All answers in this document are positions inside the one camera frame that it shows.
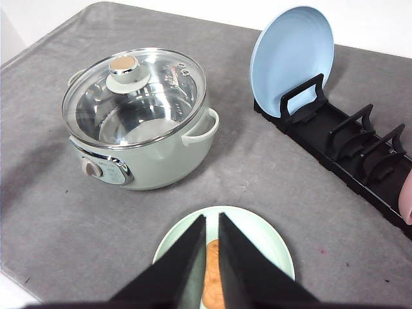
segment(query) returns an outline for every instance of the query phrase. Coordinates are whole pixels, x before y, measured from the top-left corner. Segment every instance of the dish rack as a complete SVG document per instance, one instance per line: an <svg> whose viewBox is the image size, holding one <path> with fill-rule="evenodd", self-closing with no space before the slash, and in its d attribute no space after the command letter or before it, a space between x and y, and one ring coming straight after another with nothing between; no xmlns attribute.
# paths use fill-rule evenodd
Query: dish rack
<svg viewBox="0 0 412 309"><path fill-rule="evenodd" d="M400 142L405 125L380 137L370 122L372 104L349 116L329 103L322 82L323 74L318 74L284 94L280 118L265 113L256 100L254 110L375 206L412 240L412 225L406 225L398 209L400 190L412 170L412 159ZM312 86L315 86L316 99L290 115L288 101Z"/></svg>

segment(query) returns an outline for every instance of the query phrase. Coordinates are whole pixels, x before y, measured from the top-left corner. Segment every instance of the table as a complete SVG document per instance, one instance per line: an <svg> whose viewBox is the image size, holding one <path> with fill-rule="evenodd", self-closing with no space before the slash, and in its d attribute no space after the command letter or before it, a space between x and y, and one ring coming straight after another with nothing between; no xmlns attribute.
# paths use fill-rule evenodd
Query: table
<svg viewBox="0 0 412 309"><path fill-rule="evenodd" d="M335 175L253 111L259 31L97 3L1 68L1 267L45 302L107 300L150 265L184 215L256 212L284 237L297 281L323 301L412 303L412 245ZM178 183L125 191L85 177L61 118L67 80L108 55L163 47L196 59L221 127ZM380 135L404 122L412 151L412 60L336 46L325 92L346 113L372 103Z"/></svg>

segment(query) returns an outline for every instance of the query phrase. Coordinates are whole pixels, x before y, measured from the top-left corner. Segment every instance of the lid rim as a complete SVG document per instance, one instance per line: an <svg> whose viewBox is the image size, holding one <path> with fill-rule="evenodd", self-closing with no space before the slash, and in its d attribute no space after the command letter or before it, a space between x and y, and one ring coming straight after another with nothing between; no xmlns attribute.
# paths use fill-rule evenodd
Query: lid rim
<svg viewBox="0 0 412 309"><path fill-rule="evenodd" d="M120 145L120 144L103 144L102 142L96 140L95 142L86 140L82 137L80 137L78 134L76 134L70 127L70 125L68 124L68 121L66 119L66 117L64 116L64 111L63 111L63 107L64 107L64 103L66 101L66 99L68 99L68 93L69 90L73 87L73 85L76 83L76 81L83 76L83 74L85 74L86 72L88 72L90 69L94 68L96 65L100 64L101 62L107 61L113 57L125 54L125 53L130 53L130 52L141 52L141 51L148 51L148 52L156 52L156 51L161 51L161 52L171 52L171 53L176 53L178 55L181 55L183 57L185 57L186 59L189 59L190 61L192 61L197 68L199 69L200 73L201 73L201 77L202 77L202 81L204 83L204 89L203 92L201 93L201 95L198 95L198 97L196 98L196 102L194 104L194 108L192 109L192 111L190 112L190 114L188 115L188 117L186 117L182 122L180 122L177 126L175 126L174 128L172 128L169 131L164 132L162 135L160 136L156 136L154 138L150 138L149 140L143 140L141 142L135 142L135 143L130 143L127 145ZM63 100L62 100L62 109L61 109L61 113L62 113L62 118L64 120L64 123L66 124L66 127L68 128L68 131L70 133L71 136L73 136L74 138L76 138L78 141L82 142L83 144L86 144L88 146L91 147L96 147L99 149L111 149L111 150L121 150L121 149L133 149L133 148L139 148L139 147L143 147L146 145L151 145L153 143L159 142L163 139L166 139L168 137L170 137L171 135L174 135L175 133L177 133L178 131L182 130L200 111L201 107L203 106L205 99L206 99L206 92L207 92L207 83L206 83L206 75L204 70L201 68L201 66L191 57L180 53L178 51L175 50L171 50L171 49L167 49L167 48L157 48L157 47L149 47L149 48L137 48L134 50L128 50L128 51L121 51L119 53L113 54L109 57L100 59L99 61L97 61L96 63L92 64L91 66L89 66L88 68L86 68L79 76L76 77L75 80L73 80L73 82L70 84L70 86L67 88L66 92L64 93L63 96Z"/></svg>

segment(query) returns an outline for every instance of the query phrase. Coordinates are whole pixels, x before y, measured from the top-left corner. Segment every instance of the green plate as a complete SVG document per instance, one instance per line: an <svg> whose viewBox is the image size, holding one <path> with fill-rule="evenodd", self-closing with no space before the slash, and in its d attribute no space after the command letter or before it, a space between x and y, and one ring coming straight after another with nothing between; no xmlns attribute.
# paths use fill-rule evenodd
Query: green plate
<svg viewBox="0 0 412 309"><path fill-rule="evenodd" d="M192 212L176 223L160 242L153 263L160 259L199 215L206 217L206 244L218 238L219 213L224 212L257 249L286 275L295 279L295 270L282 237L268 222L253 212L233 206L213 206Z"/></svg>

